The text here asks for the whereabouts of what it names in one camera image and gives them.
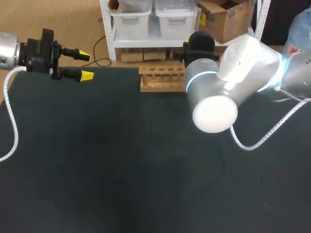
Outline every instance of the water bottle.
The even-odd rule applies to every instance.
[[[284,54],[311,51],[311,7],[298,14],[293,20]]]

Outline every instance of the black table mat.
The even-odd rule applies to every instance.
[[[259,149],[194,126],[185,94],[139,92],[136,68],[91,68],[88,83],[20,73],[19,130],[0,163],[3,233],[309,233],[311,105]],[[239,108],[256,143],[296,104],[254,95]],[[13,143],[0,106],[0,156]]]

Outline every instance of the white metal shelf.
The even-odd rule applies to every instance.
[[[109,50],[109,57],[112,61],[116,60],[116,48],[163,48],[163,47],[182,47],[184,40],[163,40],[160,34],[160,27],[158,19],[151,17],[149,27],[149,38],[145,40],[123,40],[119,39],[118,32],[115,27],[111,27],[111,17],[108,10],[109,0],[100,0],[104,29],[107,39],[107,45]],[[254,33],[252,28],[248,29],[248,33],[254,36],[257,40],[261,40],[262,32],[264,29],[265,21],[268,15],[268,10],[271,0],[258,0],[257,11],[257,27]],[[228,46],[234,43],[234,39],[220,44],[215,41],[216,46]]]

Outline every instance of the black power cord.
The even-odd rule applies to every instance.
[[[101,22],[102,20],[103,20],[103,18],[99,18],[97,21],[98,21],[98,22]],[[108,67],[108,66],[111,65],[111,60],[110,60],[109,58],[105,57],[105,58],[100,58],[100,59],[97,59],[97,60],[96,60],[96,57],[95,57],[95,48],[96,48],[96,45],[97,45],[101,40],[103,40],[105,37],[106,37],[106,36],[103,36],[102,38],[100,38],[100,39],[95,43],[95,45],[94,45],[94,47],[93,47],[94,61],[91,62],[91,63],[85,64],[85,65],[83,65],[83,66],[81,66],[81,67],[86,67],[86,66],[89,66],[89,65],[91,65],[91,64],[93,64],[93,63],[96,63],[99,67]],[[102,65],[98,64],[98,61],[101,61],[101,60],[108,60],[108,61],[109,61],[109,64],[108,64],[108,65],[105,65],[105,66],[102,66]]]

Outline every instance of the wooden test tube rack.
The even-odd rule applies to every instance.
[[[144,65],[139,67],[141,92],[185,92],[185,66]]]

